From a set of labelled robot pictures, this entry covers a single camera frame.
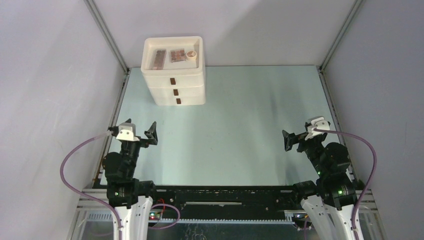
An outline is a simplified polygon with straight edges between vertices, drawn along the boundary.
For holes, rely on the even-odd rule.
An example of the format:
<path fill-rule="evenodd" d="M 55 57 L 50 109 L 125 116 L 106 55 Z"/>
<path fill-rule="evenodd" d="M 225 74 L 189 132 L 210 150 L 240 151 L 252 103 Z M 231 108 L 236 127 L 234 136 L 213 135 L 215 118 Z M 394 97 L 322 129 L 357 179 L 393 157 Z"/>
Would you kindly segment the white drawer organizer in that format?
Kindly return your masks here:
<path fill-rule="evenodd" d="M 154 51 L 166 49 L 162 70 L 152 70 Z M 196 61 L 171 63 L 170 51 L 196 51 Z M 150 37 L 144 42 L 141 73 L 158 106 L 197 106 L 206 102 L 204 43 L 200 36 Z"/>

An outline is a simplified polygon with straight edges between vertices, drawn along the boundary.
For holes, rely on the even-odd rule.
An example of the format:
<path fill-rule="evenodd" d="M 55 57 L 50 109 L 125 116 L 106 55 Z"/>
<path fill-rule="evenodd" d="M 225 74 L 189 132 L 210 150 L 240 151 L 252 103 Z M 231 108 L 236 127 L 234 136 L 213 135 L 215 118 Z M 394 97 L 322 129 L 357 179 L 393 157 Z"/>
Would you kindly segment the long eyeshadow palette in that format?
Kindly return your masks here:
<path fill-rule="evenodd" d="M 166 60 L 166 49 L 156 49 L 152 56 L 152 64 L 151 69 L 152 70 L 162 70 L 165 65 Z"/>

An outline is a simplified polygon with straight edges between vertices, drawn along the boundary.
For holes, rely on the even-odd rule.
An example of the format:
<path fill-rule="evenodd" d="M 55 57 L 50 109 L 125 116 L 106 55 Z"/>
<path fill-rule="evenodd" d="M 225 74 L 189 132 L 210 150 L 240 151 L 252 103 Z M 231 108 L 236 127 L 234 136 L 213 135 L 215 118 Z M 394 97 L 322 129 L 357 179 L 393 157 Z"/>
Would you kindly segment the small square blush palette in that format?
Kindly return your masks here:
<path fill-rule="evenodd" d="M 174 49 L 170 51 L 170 62 L 185 62 L 187 60 L 186 52 L 184 48 Z"/>

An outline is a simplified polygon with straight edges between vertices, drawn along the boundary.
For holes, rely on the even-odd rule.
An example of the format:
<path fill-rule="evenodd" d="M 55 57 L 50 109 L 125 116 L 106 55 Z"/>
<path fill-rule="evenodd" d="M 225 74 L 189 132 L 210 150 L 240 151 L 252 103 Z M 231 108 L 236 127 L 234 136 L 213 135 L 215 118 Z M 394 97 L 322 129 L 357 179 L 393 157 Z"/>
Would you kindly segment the round cream compact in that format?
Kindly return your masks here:
<path fill-rule="evenodd" d="M 185 53 L 185 57 L 188 61 L 196 61 L 198 53 L 195 50 L 190 50 Z"/>

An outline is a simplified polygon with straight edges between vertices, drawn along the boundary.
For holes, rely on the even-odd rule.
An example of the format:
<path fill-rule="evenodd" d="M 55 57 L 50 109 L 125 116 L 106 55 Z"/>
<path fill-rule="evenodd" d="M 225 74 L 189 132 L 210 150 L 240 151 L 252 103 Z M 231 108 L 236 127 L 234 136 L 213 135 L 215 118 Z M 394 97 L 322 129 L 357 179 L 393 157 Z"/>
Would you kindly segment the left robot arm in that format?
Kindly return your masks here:
<path fill-rule="evenodd" d="M 113 208 L 113 237 L 116 240 L 145 240 L 151 208 L 158 202 L 155 184 L 134 177 L 142 148 L 158 144 L 157 123 L 144 131 L 145 138 L 136 135 L 131 119 L 111 126 L 108 131 L 120 142 L 119 152 L 109 152 L 102 161 L 106 178 L 106 197 Z"/>

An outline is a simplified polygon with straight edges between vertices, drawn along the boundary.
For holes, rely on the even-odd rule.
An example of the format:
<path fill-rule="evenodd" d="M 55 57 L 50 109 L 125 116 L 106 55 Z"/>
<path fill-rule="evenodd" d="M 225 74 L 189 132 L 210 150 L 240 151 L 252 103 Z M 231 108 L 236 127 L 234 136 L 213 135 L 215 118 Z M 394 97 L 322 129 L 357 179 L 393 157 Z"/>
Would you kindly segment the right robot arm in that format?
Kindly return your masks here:
<path fill-rule="evenodd" d="M 284 149 L 305 153 L 316 173 L 316 181 L 293 185 L 291 204 L 304 209 L 322 240 L 364 239 L 358 217 L 359 199 L 356 188 L 347 174 L 350 165 L 347 148 L 337 142 L 323 146 L 329 130 L 318 129 L 317 135 L 307 138 L 308 132 L 295 134 L 283 130 Z"/>

